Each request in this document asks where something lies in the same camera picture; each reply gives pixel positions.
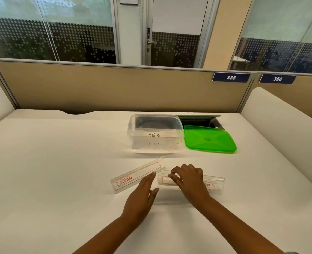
person's right hand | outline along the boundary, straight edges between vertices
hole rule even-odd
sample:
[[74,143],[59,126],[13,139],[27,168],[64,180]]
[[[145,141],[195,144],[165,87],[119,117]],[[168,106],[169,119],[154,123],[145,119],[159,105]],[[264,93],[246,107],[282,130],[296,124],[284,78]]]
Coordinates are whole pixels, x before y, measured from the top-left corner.
[[186,199],[196,209],[199,209],[210,200],[211,197],[203,182],[203,171],[201,168],[195,168],[191,164],[188,166],[183,164],[181,167],[174,167],[168,177],[181,188]]

white desk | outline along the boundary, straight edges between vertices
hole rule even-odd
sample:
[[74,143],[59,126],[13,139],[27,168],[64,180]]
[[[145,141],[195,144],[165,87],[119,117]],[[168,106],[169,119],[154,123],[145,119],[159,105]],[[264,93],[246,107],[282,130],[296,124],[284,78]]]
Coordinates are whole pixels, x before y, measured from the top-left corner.
[[[110,179],[160,156],[129,149],[136,113],[16,110],[0,122],[0,253],[72,253],[121,214],[135,187],[114,195]],[[283,250],[312,254],[312,184],[240,114],[220,115],[236,153],[183,144],[167,169],[192,163],[225,177],[218,201]],[[161,191],[117,250],[159,252],[235,253],[182,195]]]

green plastic lid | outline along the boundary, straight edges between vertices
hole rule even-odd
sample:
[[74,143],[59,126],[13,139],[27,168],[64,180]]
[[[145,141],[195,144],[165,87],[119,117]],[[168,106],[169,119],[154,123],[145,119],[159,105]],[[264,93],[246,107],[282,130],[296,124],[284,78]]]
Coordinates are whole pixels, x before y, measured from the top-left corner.
[[184,126],[184,140],[193,150],[232,153],[237,149],[229,133],[217,128]]

glass door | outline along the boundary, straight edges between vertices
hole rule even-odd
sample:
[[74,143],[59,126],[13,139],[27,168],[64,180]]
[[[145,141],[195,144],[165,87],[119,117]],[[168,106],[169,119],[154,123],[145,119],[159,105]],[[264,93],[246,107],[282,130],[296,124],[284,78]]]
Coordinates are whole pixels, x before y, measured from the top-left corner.
[[144,65],[201,68],[219,0],[146,0]]

